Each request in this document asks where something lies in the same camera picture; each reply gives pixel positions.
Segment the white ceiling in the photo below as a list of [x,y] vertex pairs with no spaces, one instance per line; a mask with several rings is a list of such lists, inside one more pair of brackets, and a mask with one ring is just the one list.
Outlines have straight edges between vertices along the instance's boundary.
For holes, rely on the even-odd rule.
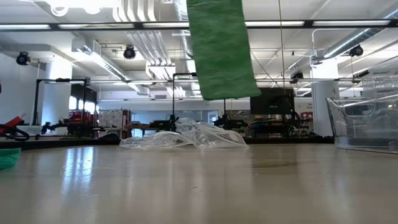
[[[280,0],[282,7],[282,19],[374,19],[386,9],[397,7],[396,0]],[[173,4],[161,4],[156,0],[156,16],[161,21],[175,21],[175,9]],[[247,20],[279,19],[278,0],[243,0],[244,15]],[[97,15],[89,15],[82,9],[71,9],[65,17],[54,17],[50,13],[49,6],[45,2],[26,2],[18,0],[0,0],[0,21],[1,22],[114,22],[110,9],[103,9]],[[173,36],[174,30],[163,30],[162,36],[169,50],[172,59],[181,58],[182,40],[180,37]],[[297,61],[299,56],[292,56],[294,50],[296,54],[305,54],[313,47],[312,30],[291,29],[283,31],[284,38],[284,64],[282,66],[280,30],[248,30],[249,40],[253,57],[253,70],[258,77],[266,77],[269,73],[272,77],[277,77],[286,70],[289,65]],[[315,33],[314,46],[316,49],[325,49],[338,42],[352,30],[320,30]],[[361,44],[365,50],[365,55],[390,44],[397,40],[398,29],[389,29],[379,35],[370,38]],[[20,44],[49,44],[63,53],[79,60],[79,64],[88,68],[88,72],[93,78],[100,75],[106,77],[107,73],[102,68],[91,62],[80,61],[71,52],[71,42],[76,35],[85,35],[91,39],[96,39],[104,47],[104,54],[113,58],[114,62],[124,70],[144,70],[145,61],[143,60],[124,60],[123,48],[130,44],[124,32],[29,32],[29,33],[0,33],[0,44],[5,40],[12,40]],[[339,59],[339,73],[342,77],[360,69],[368,68],[382,61],[398,55],[398,45],[393,45],[388,49],[372,54],[361,59],[360,62],[353,64],[353,69],[349,66],[350,60]],[[121,86],[107,86],[106,89],[120,89]]]

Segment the pillar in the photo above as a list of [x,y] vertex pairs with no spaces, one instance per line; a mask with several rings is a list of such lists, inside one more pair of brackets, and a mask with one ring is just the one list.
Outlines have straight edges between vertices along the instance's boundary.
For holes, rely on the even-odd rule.
[[[339,78],[337,59],[322,61],[312,67],[312,78]],[[320,136],[333,136],[326,105],[326,98],[339,99],[338,82],[318,82],[312,84],[314,131]]]
[[[46,64],[45,79],[72,78],[72,64],[59,60]],[[42,125],[46,122],[58,123],[60,118],[69,117],[70,84],[45,84],[40,87],[43,93]]]

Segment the green object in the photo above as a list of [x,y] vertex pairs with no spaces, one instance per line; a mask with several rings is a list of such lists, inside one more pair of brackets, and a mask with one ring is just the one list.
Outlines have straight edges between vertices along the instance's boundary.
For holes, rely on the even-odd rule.
[[15,166],[21,149],[0,149],[0,170]]
[[187,0],[200,90],[205,100],[258,96],[248,30],[238,0]]

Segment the computer monitor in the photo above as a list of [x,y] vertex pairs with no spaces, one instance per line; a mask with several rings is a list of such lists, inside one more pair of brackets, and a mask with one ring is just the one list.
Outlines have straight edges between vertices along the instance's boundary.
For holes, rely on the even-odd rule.
[[251,114],[292,114],[294,91],[292,88],[260,88],[261,95],[250,97]]

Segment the plastic bag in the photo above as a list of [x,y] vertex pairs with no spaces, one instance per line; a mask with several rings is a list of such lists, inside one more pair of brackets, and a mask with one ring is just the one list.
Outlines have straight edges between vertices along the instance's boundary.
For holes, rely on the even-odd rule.
[[165,131],[145,135],[143,138],[122,139],[120,146],[129,149],[173,148],[193,144],[197,148],[247,147],[242,136],[190,118],[175,123],[177,133]]

